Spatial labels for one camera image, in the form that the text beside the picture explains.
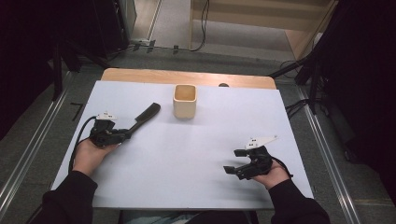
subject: black sleeve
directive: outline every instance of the black sleeve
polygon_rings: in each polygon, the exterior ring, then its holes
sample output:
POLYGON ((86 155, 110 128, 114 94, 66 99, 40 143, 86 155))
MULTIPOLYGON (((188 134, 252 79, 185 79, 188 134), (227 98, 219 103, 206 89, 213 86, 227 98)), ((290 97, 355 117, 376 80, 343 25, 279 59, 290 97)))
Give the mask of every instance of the black sleeve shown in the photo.
POLYGON ((92 199, 97 184, 81 172, 71 172, 56 189, 43 196, 32 223, 92 223, 92 199))
POLYGON ((315 200, 305 198, 290 179, 269 189, 269 193, 275 208, 274 224, 330 223, 326 211, 315 200))

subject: black jacket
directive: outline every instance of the black jacket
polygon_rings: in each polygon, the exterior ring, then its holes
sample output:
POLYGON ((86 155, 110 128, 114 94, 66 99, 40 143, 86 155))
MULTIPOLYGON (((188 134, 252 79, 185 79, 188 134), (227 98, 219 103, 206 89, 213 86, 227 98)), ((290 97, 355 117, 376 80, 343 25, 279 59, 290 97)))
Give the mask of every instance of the black jacket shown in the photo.
MULTIPOLYGON (((92 223, 92 199, 97 184, 83 173, 73 171, 56 189, 43 196, 41 211, 32 223, 92 223)), ((284 181, 269 190, 275 208, 272 223, 330 223, 326 211, 313 199, 305 196, 291 180, 284 181)), ((204 212, 188 222, 198 223, 247 223, 241 212, 204 212)))

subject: floor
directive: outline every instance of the floor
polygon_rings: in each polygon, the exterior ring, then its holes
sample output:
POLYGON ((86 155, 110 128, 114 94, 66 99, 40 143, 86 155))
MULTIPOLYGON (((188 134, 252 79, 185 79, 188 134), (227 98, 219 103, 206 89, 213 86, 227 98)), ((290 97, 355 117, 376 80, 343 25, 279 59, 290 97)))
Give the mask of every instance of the floor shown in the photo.
MULTIPOLYGON (((136 4, 144 2, 144 0, 135 0, 136 4)), ((160 10, 156 17, 152 33, 146 36, 137 36, 137 41, 156 40, 156 47, 172 48, 178 45, 181 49, 188 47, 188 21, 190 1, 185 0, 162 0, 160 10)), ((194 22, 194 30, 199 31, 201 22, 194 22)), ((194 33, 193 46, 200 45, 202 34, 194 33)), ((206 42, 205 46, 200 52, 208 53, 216 58, 216 55, 228 55, 234 57, 247 58, 247 60, 259 62, 260 60, 285 62, 280 64, 284 66, 286 62, 293 61, 294 57, 291 53, 289 43, 283 30, 261 28, 243 25, 230 25, 220 22, 208 22, 206 26, 206 42)), ((137 53, 139 57, 144 57, 144 54, 137 53)), ((125 58, 118 58, 117 64, 122 67, 123 64, 130 63, 132 59, 125 56, 125 58)), ((163 61, 147 62, 147 67, 158 66, 158 63, 166 63, 163 61)), ((214 69, 214 65, 208 65, 207 69, 214 69)), ((84 66, 81 74, 84 76, 74 76, 73 85, 70 91, 74 94, 65 96, 65 102, 62 109, 59 111, 58 117, 62 119, 55 119, 52 121, 53 127, 64 127, 62 135, 59 132, 54 132, 49 129, 46 130, 49 141, 39 142, 39 147, 43 148, 37 152, 37 157, 44 158, 40 161, 33 161, 31 167, 26 174, 24 182, 21 184, 18 193, 15 193, 13 203, 32 204, 30 206, 10 206, 7 213, 3 211, 0 213, 1 223, 18 223, 20 217, 25 218, 26 214, 31 214, 35 204, 39 205, 40 198, 43 192, 47 191, 51 179, 56 175, 58 164, 62 161, 62 151, 52 148, 54 145, 68 146, 70 135, 73 134, 77 123, 72 121, 77 107, 71 105, 72 103, 80 103, 86 101, 89 96, 88 93, 82 90, 91 88, 96 79, 100 79, 101 71, 96 67, 84 66)), ((288 77, 295 76, 295 72, 287 74, 288 77)), ((293 84, 292 78, 282 76, 276 79, 276 85, 281 91, 284 98, 285 105, 290 105, 299 100, 302 96, 299 92, 299 87, 293 84)), ((43 92, 36 102, 28 109, 28 111, 18 120, 13 130, 0 143, 2 148, 1 157, 5 155, 9 160, 1 160, 2 168, 0 172, 0 184, 4 186, 7 178, 13 172, 13 168, 23 156, 22 152, 29 146, 30 140, 34 137, 35 129, 39 126, 41 118, 44 118, 50 107, 51 88, 43 92)), ((305 139, 315 139, 315 136, 310 132, 300 132, 301 130, 312 130, 311 124, 308 122, 309 113, 301 111, 296 115, 295 119, 290 120, 290 124, 295 132, 296 141, 301 148, 301 154, 304 158, 304 165, 308 173, 308 178, 312 184, 312 190, 320 203, 329 207, 332 211, 332 223, 396 223, 396 209, 389 200, 387 193, 381 185, 378 176, 369 167, 364 164, 352 164, 345 160, 342 150, 342 143, 340 143, 331 121, 318 110, 317 119, 321 124, 322 132, 326 136, 326 143, 330 149, 335 160, 336 167, 342 174, 342 179, 346 184, 348 194, 355 206, 358 220, 348 221, 345 218, 350 211, 343 211, 340 203, 341 200, 335 196, 334 182, 329 178, 329 169, 323 164, 323 157, 321 152, 314 150, 318 148, 317 141, 306 142, 305 139), (304 120, 304 123, 299 123, 298 120, 304 120)), ((269 223, 271 211, 260 211, 258 213, 260 223, 269 223)), ((94 214, 94 223, 111 223, 117 220, 118 213, 116 211, 101 211, 94 214)))

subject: black cable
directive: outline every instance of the black cable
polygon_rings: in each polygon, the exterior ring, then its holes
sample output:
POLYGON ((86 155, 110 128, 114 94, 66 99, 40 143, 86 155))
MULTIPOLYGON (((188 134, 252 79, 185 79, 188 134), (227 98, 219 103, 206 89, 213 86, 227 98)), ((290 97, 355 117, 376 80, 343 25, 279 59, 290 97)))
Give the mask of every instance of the black cable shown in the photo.
POLYGON ((26 224, 29 224, 33 221, 33 218, 37 216, 37 214, 41 211, 41 208, 43 208, 43 204, 40 204, 37 209, 33 212, 33 214, 27 219, 26 224))
POLYGON ((70 174, 70 172, 72 172, 72 170, 73 170, 74 159, 75 159, 75 157, 76 157, 77 146, 78 146, 78 144, 79 144, 79 138, 81 137, 82 132, 83 132, 84 129, 85 129, 85 126, 87 126, 88 122, 90 122, 92 119, 96 119, 96 116, 93 116, 93 117, 90 117, 89 119, 87 119, 87 120, 85 121, 85 123, 82 125, 81 129, 79 130, 79 134, 78 134, 78 137, 77 137, 77 139, 76 139, 76 143, 75 143, 75 146, 74 146, 74 148, 73 148, 72 155, 71 155, 71 157, 70 157, 69 170, 68 170, 69 174, 70 174))
POLYGON ((270 75, 267 75, 266 77, 271 77, 271 78, 280 77, 280 76, 284 75, 285 73, 288 73, 289 71, 306 64, 311 57, 312 57, 311 54, 308 54, 307 56, 296 61, 295 63, 289 64, 288 66, 286 66, 282 69, 279 69, 278 71, 271 73, 270 75))
MULTIPOLYGON (((279 66, 279 69, 282 68, 282 66, 283 66, 284 63, 295 63, 295 62, 296 62, 295 60, 285 61, 285 62, 283 62, 283 63, 279 66)), ((286 78, 293 78, 293 77, 288 77, 288 76, 286 76, 286 73, 283 74, 283 76, 286 77, 286 78)))
POLYGON ((205 45, 205 42, 206 42, 206 22, 207 22, 207 15, 208 14, 209 14, 209 0, 206 1, 204 9, 202 11, 202 15, 201 15, 201 29, 202 29, 202 35, 203 35, 201 45, 197 49, 192 49, 191 51, 200 50, 205 45))
MULTIPOLYGON (((136 46, 136 45, 131 45, 131 47, 129 47, 129 48, 127 48, 127 49, 124 49, 124 50, 122 50, 122 51, 119 51, 119 53, 122 53, 122 52, 124 52, 124 51, 126 51, 126 50, 129 50, 129 49, 134 49, 134 46, 136 46)), ((155 46, 153 46, 153 47, 151 47, 151 46, 143 46, 143 45, 141 45, 141 46, 139 46, 139 48, 150 48, 150 49, 171 49, 171 50, 175 50, 175 49, 172 49, 172 48, 168 48, 168 47, 155 47, 155 46)), ((180 51, 191 51, 190 49, 177 49, 177 50, 180 50, 180 51)))
MULTIPOLYGON (((317 98, 315 99, 316 103, 321 103, 322 99, 321 98, 317 98)), ((298 101, 297 103, 293 104, 293 105, 288 105, 285 106, 288 118, 291 119, 295 114, 297 114, 304 106, 309 105, 310 101, 309 99, 303 99, 298 101)))
POLYGON ((116 53, 114 53, 115 55, 112 57, 112 58, 110 58, 110 59, 108 59, 106 62, 107 63, 109 63, 109 62, 111 62, 111 61, 113 61, 114 59, 116 59, 117 57, 119 57, 119 55, 121 54, 121 52, 116 52, 116 53))

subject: gray floor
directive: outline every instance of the gray floor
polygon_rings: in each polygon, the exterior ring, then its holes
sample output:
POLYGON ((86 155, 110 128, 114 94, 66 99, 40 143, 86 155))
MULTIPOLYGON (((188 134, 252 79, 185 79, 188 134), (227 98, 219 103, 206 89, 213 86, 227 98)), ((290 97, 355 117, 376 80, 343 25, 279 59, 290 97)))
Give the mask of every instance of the gray floor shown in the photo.
MULTIPOLYGON (((169 10, 174 7, 168 4, 175 2, 185 4, 184 2, 188 1, 163 0, 162 10, 152 37, 157 40, 157 46, 173 47, 173 45, 180 45, 182 47, 183 44, 187 46, 184 35, 179 35, 178 32, 180 29, 185 32, 185 29, 175 24, 182 16, 180 15, 178 20, 174 19, 174 22, 169 22, 172 20, 169 18, 172 11, 169 10)), ((144 49, 141 49, 135 52, 123 52, 111 64, 123 68, 213 72, 249 76, 267 75, 276 71, 282 62, 292 60, 292 53, 283 31, 275 29, 265 31, 262 28, 258 31, 257 29, 259 28, 241 27, 239 25, 230 27, 230 25, 224 23, 210 23, 206 30, 207 43, 200 52, 180 52, 173 55, 170 50, 155 49, 147 54, 144 49), (238 31, 241 29, 244 34, 249 33, 249 35, 239 35, 238 31), (247 41, 247 37, 253 36, 254 38, 247 41)), ((198 44, 199 40, 200 37, 197 34, 194 38, 195 44, 198 44)), ((78 119, 76 121, 72 120, 76 115, 77 108, 71 103, 85 104, 94 81, 100 79, 102 73, 103 70, 97 65, 86 64, 80 73, 73 74, 73 81, 62 107, 52 122, 35 160, 1 223, 22 223, 40 204, 41 195, 48 190, 50 183, 56 176, 78 124, 78 119)), ((288 76, 295 76, 295 72, 290 72, 288 76)), ((280 77, 276 80, 276 86, 281 92, 285 105, 293 104, 300 99, 298 87, 293 84, 292 79, 280 77)), ((17 165, 19 158, 35 133, 35 129, 50 106, 51 95, 52 87, 49 87, 36 99, 0 142, 0 148, 2 148, 0 150, 2 167, 0 184, 3 185, 7 181, 17 165)), ((318 112, 322 130, 358 210, 361 223, 396 223, 396 209, 381 185, 378 175, 366 165, 352 164, 345 160, 343 146, 333 129, 331 121, 319 109, 318 112)), ((290 120, 290 124, 316 200, 329 213, 332 223, 347 223, 305 112, 300 111, 290 120)), ((116 223, 118 214, 119 211, 117 210, 95 210, 93 223, 116 223)), ((259 211, 260 223, 269 223, 272 214, 272 211, 259 211)))

